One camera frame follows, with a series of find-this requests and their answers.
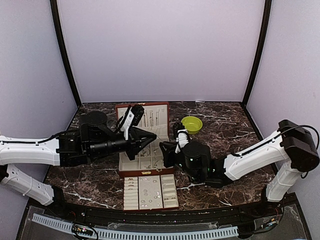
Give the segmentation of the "brown wooden jewelry box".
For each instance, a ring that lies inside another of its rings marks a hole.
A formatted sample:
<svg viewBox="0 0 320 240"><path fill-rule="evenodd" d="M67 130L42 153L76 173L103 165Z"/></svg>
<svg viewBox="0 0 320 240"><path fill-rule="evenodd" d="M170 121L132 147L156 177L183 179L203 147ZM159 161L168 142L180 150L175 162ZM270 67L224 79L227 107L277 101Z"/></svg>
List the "brown wooden jewelry box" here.
<svg viewBox="0 0 320 240"><path fill-rule="evenodd" d="M137 125L139 129L155 133L157 138L143 148L134 160L125 152L119 154L118 171L121 178L173 174L173 167L164 166L160 142L169 141L169 103L140 103L144 114Z"/></svg>

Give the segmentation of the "beige jewelry tray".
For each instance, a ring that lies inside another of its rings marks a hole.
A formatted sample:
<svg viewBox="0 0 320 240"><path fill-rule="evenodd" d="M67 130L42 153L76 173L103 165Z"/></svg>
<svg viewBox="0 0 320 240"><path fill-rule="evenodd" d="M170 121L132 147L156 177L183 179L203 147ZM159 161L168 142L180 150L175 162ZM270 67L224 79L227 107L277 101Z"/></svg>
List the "beige jewelry tray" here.
<svg viewBox="0 0 320 240"><path fill-rule="evenodd" d="M124 211L167 210L178 207L173 174L124 178Z"/></svg>

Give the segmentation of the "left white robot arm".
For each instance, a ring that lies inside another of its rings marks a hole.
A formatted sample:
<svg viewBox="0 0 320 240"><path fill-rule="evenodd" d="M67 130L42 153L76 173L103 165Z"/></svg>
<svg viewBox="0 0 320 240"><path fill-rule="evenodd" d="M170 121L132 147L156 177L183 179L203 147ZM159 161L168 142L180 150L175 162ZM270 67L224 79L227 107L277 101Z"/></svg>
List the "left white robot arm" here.
<svg viewBox="0 0 320 240"><path fill-rule="evenodd" d="M107 126L107 115L92 111L82 115L79 128L59 132L47 139L0 137L0 183L28 196L60 218L71 213L63 190L35 180L16 164L42 164L59 167L89 165L117 153L134 160L138 153L156 140L155 133L138 128L144 114L139 108L128 108L116 130Z"/></svg>

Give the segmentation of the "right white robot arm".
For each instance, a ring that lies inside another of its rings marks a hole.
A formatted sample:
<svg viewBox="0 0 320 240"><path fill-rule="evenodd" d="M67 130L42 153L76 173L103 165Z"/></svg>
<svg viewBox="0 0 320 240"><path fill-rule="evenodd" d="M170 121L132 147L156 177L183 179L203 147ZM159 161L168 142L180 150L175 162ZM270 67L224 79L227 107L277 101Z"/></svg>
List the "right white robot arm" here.
<svg viewBox="0 0 320 240"><path fill-rule="evenodd" d="M266 217L302 174L320 164L320 139L314 139L312 126L284 119L278 129L262 141L237 153L212 158L208 145L192 140L182 123L174 124L176 140L159 143L166 168L178 167L192 183L222 188L267 165L283 162L274 179L261 194L255 213Z"/></svg>

